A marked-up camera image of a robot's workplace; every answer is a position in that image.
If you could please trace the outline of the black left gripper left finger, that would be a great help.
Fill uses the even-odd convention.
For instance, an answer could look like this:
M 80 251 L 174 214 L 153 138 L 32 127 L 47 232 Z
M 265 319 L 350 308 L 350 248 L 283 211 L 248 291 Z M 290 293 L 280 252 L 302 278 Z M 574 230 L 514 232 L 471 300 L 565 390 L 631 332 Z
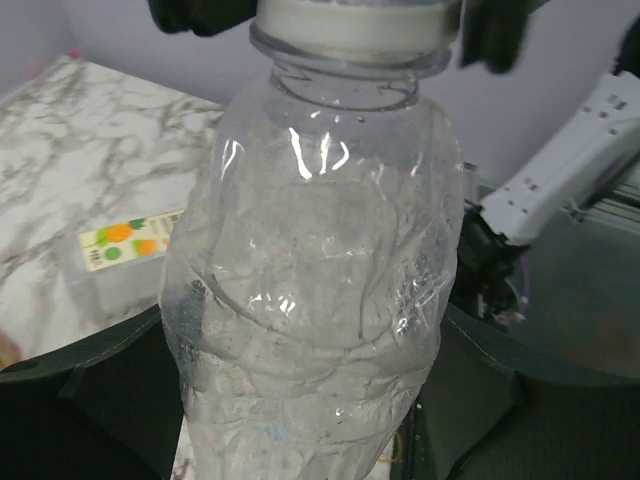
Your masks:
M 168 479 L 183 418 L 148 309 L 1 372 L 4 479 Z

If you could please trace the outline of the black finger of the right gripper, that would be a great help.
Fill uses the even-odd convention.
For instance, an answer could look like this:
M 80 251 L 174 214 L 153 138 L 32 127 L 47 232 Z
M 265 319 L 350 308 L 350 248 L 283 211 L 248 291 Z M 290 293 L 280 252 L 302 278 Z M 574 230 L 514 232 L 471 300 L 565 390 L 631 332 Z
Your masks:
M 504 75 L 516 65 L 533 13 L 546 4 L 537 0 L 464 1 L 459 67 L 482 64 Z
M 213 37 L 252 19 L 257 0 L 148 0 L 154 24 L 166 34 Z

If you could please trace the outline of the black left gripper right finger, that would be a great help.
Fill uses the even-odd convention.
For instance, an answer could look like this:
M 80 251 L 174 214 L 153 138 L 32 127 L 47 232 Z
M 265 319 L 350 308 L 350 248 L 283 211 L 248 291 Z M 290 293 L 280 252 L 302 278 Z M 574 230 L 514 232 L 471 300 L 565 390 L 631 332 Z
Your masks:
M 544 354 L 449 306 L 399 433 L 402 479 L 636 479 L 639 382 Z

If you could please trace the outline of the orange label clear bottle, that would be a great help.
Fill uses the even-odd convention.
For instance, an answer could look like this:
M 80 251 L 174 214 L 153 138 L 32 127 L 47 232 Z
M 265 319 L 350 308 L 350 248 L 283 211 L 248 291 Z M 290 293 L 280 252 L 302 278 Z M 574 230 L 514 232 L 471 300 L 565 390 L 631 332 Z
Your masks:
M 80 315 L 126 316 L 156 302 L 163 256 L 181 209 L 70 233 L 56 246 Z

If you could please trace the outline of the clear plastic bottle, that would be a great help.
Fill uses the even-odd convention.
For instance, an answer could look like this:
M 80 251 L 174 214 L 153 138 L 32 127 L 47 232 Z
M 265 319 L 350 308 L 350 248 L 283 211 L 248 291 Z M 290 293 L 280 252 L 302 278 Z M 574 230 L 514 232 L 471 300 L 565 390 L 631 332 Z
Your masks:
M 255 45 L 164 257 L 195 475 L 362 479 L 438 354 L 461 152 L 418 70 Z

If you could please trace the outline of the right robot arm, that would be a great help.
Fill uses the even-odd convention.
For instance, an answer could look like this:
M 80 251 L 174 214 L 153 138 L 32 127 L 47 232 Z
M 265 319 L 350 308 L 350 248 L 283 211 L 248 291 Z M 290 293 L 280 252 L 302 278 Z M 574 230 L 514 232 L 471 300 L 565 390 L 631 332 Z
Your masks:
M 550 217 L 639 149 L 630 29 L 586 104 L 505 185 L 464 201 L 422 96 L 450 45 L 510 71 L 524 1 L 153 1 L 158 28 L 243 21 L 273 63 L 239 93 L 170 236 L 159 307 L 200 479 L 362 479 L 417 398 L 451 300 L 500 312 Z

